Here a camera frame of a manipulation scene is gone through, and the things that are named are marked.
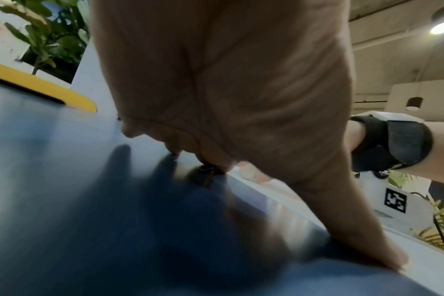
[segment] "hand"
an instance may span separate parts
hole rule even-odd
[[[338,240],[386,266],[389,244],[350,173],[346,0],[103,0],[93,33],[123,133],[288,184]]]

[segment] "ceiling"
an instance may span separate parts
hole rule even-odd
[[[351,0],[353,44],[430,24],[444,0]],[[444,79],[444,34],[419,34],[354,52],[353,109],[383,109],[394,84]]]

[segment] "yellow rounded edge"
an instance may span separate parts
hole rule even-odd
[[[97,106],[89,98],[34,75],[1,64],[0,79],[33,90],[37,93],[59,99],[66,105],[81,108],[90,112],[97,112]]]

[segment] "white pipe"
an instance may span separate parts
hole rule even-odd
[[[372,46],[375,46],[375,45],[380,45],[380,44],[383,44],[383,43],[387,43],[387,42],[390,42],[390,41],[406,38],[406,37],[409,37],[409,36],[414,36],[414,35],[418,35],[418,34],[428,33],[428,32],[430,32],[430,30],[432,28],[433,28],[433,25],[427,25],[427,26],[416,28],[416,29],[407,29],[406,31],[398,32],[398,33],[395,33],[395,34],[391,34],[391,35],[387,35],[387,36],[378,37],[378,38],[375,38],[375,39],[371,39],[371,40],[355,43],[355,44],[352,45],[352,49],[354,51],[357,51],[357,50],[365,49],[365,48],[372,47]]]

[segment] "blue table surface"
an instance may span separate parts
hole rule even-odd
[[[0,296],[433,295],[199,165],[0,86]]]

